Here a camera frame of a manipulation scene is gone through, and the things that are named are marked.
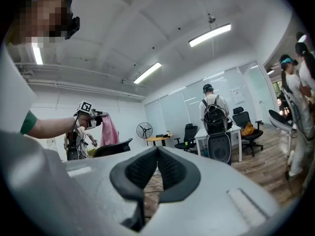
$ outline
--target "black office chair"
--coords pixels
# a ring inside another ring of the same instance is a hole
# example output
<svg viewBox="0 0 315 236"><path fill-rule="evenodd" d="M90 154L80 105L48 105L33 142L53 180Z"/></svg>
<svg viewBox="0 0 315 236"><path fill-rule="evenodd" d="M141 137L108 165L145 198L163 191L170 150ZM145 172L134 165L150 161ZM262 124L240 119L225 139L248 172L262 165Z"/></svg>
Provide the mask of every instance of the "black office chair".
<svg viewBox="0 0 315 236"><path fill-rule="evenodd" d="M242 107L238 107L233 109L233 120L235 121L236 125L245 128L248 122L251 122L250 115L247 111L244 112L244 109ZM249 144L244 144L245 148L251 148L252 150L252 156L255 156L253 147L260 147L260 150L264 149L263 145L256 144L255 139L260 137L264 132L262 130L259 130L259 124L262 123L261 120L256 121L257 123L257 129L254 130L254 132L250 135L243 136L242 139L249 141Z"/></svg>
<svg viewBox="0 0 315 236"><path fill-rule="evenodd" d="M95 152L93 157L101 157L101 156L107 156L107 155L114 155L126 151L130 151L129 143L133 140L133 138L128 139L127 141L117 143L117 144L111 144L111 145L105 145L102 147L99 147Z"/></svg>
<svg viewBox="0 0 315 236"><path fill-rule="evenodd" d="M175 138L174 140L177 140L178 144L175 144L176 148L183 149L184 151L190 151L191 148L195 147L196 143L193 142L195 139L195 136L198 132L198 126L193 126L192 123L189 123L185 127L185 136L184 136L184 142L180 143L179 139L180 138Z"/></svg>

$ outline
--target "white desk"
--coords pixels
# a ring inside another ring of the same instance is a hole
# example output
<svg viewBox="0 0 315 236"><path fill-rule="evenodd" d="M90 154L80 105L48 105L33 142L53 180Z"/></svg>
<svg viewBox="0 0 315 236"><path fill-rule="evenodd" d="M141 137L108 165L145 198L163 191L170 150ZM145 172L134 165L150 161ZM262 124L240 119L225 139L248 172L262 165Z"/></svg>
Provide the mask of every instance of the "white desk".
<svg viewBox="0 0 315 236"><path fill-rule="evenodd" d="M238 161L242 162L242 138L241 138L241 128L236 125L232 125L232 128L230 129L231 134L234 132L238 133ZM207 132L205 128L200 128L198 133L195 135L196 143L197 143L197 150L198 150L198 155L201 156L200 152L200 145L199 141L204 140L207 138Z"/></svg>

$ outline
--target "white shirt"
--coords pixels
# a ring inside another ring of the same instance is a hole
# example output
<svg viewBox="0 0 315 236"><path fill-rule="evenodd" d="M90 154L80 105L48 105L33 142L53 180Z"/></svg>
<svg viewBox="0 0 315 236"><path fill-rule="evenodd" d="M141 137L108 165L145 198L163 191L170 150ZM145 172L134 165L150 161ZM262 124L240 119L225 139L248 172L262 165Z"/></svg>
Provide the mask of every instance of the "white shirt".
<svg viewBox="0 0 315 236"><path fill-rule="evenodd" d="M295 104L300 110L304 110L308 104L305 96L300 91L301 80L296 74L286 75L286 83L297 100Z"/></svg>
<svg viewBox="0 0 315 236"><path fill-rule="evenodd" d="M218 95L216 94L209 94L207 97L204 98L204 100L207 102L208 105L212 105L215 103L217 96ZM225 110L225 114L229 112L228 104L226 103L225 99L220 95L217 99L217 105L219 105L223 110ZM206 106L202 101L200 102L199 109L200 109L200 119L203 121Z"/></svg>
<svg viewBox="0 0 315 236"><path fill-rule="evenodd" d="M309 86L315 92L315 80L311 77L310 71L307 68L305 61L302 61L300 68L300 78L304 87Z"/></svg>

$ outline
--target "black backpack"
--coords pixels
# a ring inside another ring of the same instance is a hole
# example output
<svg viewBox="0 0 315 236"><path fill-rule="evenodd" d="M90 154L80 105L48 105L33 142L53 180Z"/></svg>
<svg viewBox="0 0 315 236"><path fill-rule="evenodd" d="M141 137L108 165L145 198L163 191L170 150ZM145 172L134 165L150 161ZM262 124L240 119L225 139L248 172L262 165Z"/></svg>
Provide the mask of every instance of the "black backpack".
<svg viewBox="0 0 315 236"><path fill-rule="evenodd" d="M214 104L208 105L203 99L202 102L206 106L203 124L208 135L225 133L232 126L232 122L227 122L228 117L225 111L217 104L219 95L216 96Z"/></svg>

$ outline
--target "white pants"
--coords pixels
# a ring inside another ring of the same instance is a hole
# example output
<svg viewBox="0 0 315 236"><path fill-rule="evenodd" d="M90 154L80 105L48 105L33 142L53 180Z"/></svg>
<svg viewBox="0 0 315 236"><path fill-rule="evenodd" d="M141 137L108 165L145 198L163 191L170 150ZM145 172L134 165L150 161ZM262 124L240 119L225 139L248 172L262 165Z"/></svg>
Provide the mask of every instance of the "white pants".
<svg viewBox="0 0 315 236"><path fill-rule="evenodd" d="M301 162L305 155L309 153L314 153L314 121L313 117L310 115L308 108L300 111L300 118L303 125L304 134L300 130L300 127L298 127L297 125L297 144L295 147L290 170L292 174L296 174L299 172ZM305 136L308 138L313 137L313 139L308 141Z"/></svg>

